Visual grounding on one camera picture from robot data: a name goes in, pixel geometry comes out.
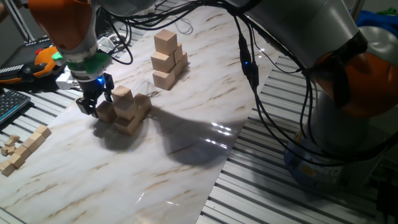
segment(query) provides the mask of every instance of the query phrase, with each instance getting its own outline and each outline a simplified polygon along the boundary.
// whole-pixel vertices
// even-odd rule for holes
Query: keyboard
[[[29,96],[12,90],[0,95],[0,124],[23,108],[29,101]]]

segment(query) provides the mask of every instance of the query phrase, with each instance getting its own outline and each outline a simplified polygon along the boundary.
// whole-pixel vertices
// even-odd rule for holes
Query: wooden cube
[[[116,121],[114,122],[118,132],[128,136],[134,134],[136,129],[139,127],[139,123],[140,121],[136,117],[133,117],[131,121],[123,118],[116,118]]]
[[[0,171],[3,175],[8,177],[16,170],[16,167],[11,164],[9,161],[3,161],[0,163]]]
[[[175,65],[173,52],[171,55],[155,52],[150,59],[152,60],[154,70],[164,73],[169,73]]]
[[[19,141],[19,136],[16,134],[10,135],[10,140],[13,142],[18,142]]]
[[[37,144],[37,142],[35,142],[31,138],[29,138],[26,141],[24,141],[24,143],[22,143],[22,145],[24,147],[28,148],[30,153],[33,153],[34,151],[36,151],[36,149],[40,146],[40,145]]]
[[[34,132],[29,138],[35,141],[39,146],[45,141],[44,136],[37,132]]]
[[[31,155],[31,152],[25,146],[19,146],[15,151],[15,154],[20,155],[25,160]]]
[[[150,102],[150,97],[138,93],[136,95],[136,97],[134,97],[134,99],[138,106],[136,118],[139,121],[142,121],[147,116],[147,113],[149,112],[149,110],[152,108],[152,103]]]
[[[124,86],[116,87],[116,89],[114,89],[112,91],[112,97],[113,97],[114,102],[117,102],[119,99],[124,98],[124,97],[133,99],[131,90]]]
[[[174,68],[173,68],[173,70],[174,70],[174,76],[175,76],[175,79],[177,80],[179,77],[180,77],[180,75],[181,75],[181,73],[182,73],[182,62],[181,61],[179,61],[175,66],[174,66]]]
[[[154,37],[157,52],[170,55],[177,49],[177,35],[168,30],[162,30]]]
[[[182,44],[178,43],[177,44],[177,49],[174,52],[174,62],[175,64],[178,64],[178,62],[181,60],[182,58]]]
[[[15,146],[7,146],[7,154],[9,155],[13,155],[13,153],[15,152]]]
[[[19,169],[24,163],[25,159],[22,158],[22,156],[14,153],[9,159],[8,162],[10,162],[12,165],[14,165],[17,169]]]
[[[184,68],[188,65],[188,54],[187,52],[182,52],[182,57],[181,57],[181,68],[184,70]]]
[[[51,130],[49,127],[45,126],[45,125],[40,125],[40,127],[38,127],[36,129],[36,132],[43,135],[44,138],[48,138],[51,135]]]
[[[12,141],[11,139],[8,139],[5,143],[6,146],[10,147],[10,146],[15,146],[15,142]]]
[[[134,100],[129,98],[121,98],[114,104],[114,110],[118,118],[131,121],[136,114],[138,107]]]
[[[3,156],[8,156],[8,147],[7,146],[1,148],[1,154]]]
[[[113,105],[107,101],[103,101],[96,109],[98,119],[105,123],[111,124],[116,119],[116,112]]]
[[[163,90],[170,90],[175,81],[174,70],[170,73],[155,71],[153,77],[154,85]]]

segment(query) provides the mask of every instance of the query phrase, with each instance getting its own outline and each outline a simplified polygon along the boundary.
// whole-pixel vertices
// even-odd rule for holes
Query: small wooden block
[[[14,153],[9,159],[8,162],[10,162],[12,165],[14,165],[17,169],[19,169],[24,163],[25,159],[22,158],[22,156]]]
[[[8,147],[15,146],[15,142],[11,139],[8,139],[4,144]]]
[[[177,34],[168,30],[162,30],[154,37],[157,52],[170,55],[177,49]]]
[[[177,44],[177,49],[174,52],[174,62],[175,64],[178,64],[178,62],[181,60],[182,58],[182,44],[178,43]]]
[[[121,98],[114,104],[114,110],[118,118],[131,121],[136,114],[138,107],[134,100],[129,98]]]
[[[131,121],[123,118],[116,118],[116,121],[114,122],[118,132],[128,136],[134,134],[136,129],[139,127],[139,123],[140,121],[136,117],[133,117]]]
[[[131,90],[124,86],[118,86],[116,89],[112,91],[113,101],[117,102],[119,99],[126,97],[129,99],[133,99]]]
[[[188,65],[188,54],[187,52],[182,52],[182,58],[181,58],[181,68],[182,70]]]
[[[8,161],[3,161],[0,163],[0,171],[6,177],[10,176],[15,170],[16,167]]]
[[[28,148],[26,148],[25,146],[19,146],[15,151],[15,154],[20,155],[22,158],[24,158],[25,160],[32,154]]]
[[[18,142],[19,141],[19,136],[16,134],[10,135],[10,140],[13,142]]]
[[[175,79],[176,79],[176,80],[180,77],[180,75],[181,75],[181,73],[182,73],[182,67],[181,67],[181,65],[182,65],[182,62],[179,61],[179,62],[174,66],[174,68],[173,68],[173,70],[174,70],[174,76],[175,76]]]
[[[1,154],[3,156],[8,156],[8,147],[7,146],[1,148]]]
[[[174,70],[171,73],[155,71],[153,77],[154,85],[163,90],[170,90],[175,81]]]
[[[24,141],[24,143],[22,144],[24,147],[28,148],[30,153],[33,153],[34,151],[36,151],[36,149],[39,147],[39,145],[37,144],[37,142],[35,142],[34,140],[32,140],[31,138],[27,139],[26,141]]]
[[[48,138],[51,135],[51,130],[49,127],[45,126],[45,125],[40,125],[40,127],[38,127],[36,129],[36,132],[43,135],[44,138]]]
[[[103,101],[96,109],[98,119],[105,123],[111,124],[116,119],[116,112],[113,105],[107,101]]]
[[[13,155],[14,152],[15,152],[15,146],[8,146],[7,147],[7,153],[9,155]]]
[[[37,132],[34,132],[29,138],[35,141],[39,146],[45,141],[44,136]]]
[[[152,108],[152,103],[150,102],[150,97],[138,93],[134,99],[138,106],[136,118],[139,121],[142,121],[147,116],[147,113],[149,112],[149,110]]]
[[[152,60],[152,66],[154,70],[164,73],[169,73],[175,65],[173,52],[171,55],[155,52],[150,59]]]

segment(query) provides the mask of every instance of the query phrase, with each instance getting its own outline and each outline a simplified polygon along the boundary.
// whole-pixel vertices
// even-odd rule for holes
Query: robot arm
[[[254,2],[246,13],[296,59],[303,74],[322,86],[335,105],[354,116],[381,114],[398,103],[398,65],[366,52],[368,42],[341,0],[227,0],[235,7]],[[86,99],[84,113],[95,114],[96,99],[106,88],[103,71],[110,58],[98,55],[95,9],[131,16],[153,0],[29,0],[36,22],[57,46]],[[87,70],[95,64],[94,70]]]

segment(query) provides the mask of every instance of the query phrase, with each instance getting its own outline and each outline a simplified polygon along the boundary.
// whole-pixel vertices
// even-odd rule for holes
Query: white marble surface
[[[193,34],[178,34],[178,41],[190,63],[171,91],[153,86],[156,32],[134,45],[132,65],[108,70],[116,86],[152,96],[154,108],[135,135],[118,134],[71,105],[19,170],[0,175],[0,207],[27,223],[195,222],[254,98],[233,18],[210,7],[187,18]],[[257,63],[263,86],[272,65],[258,51]]]

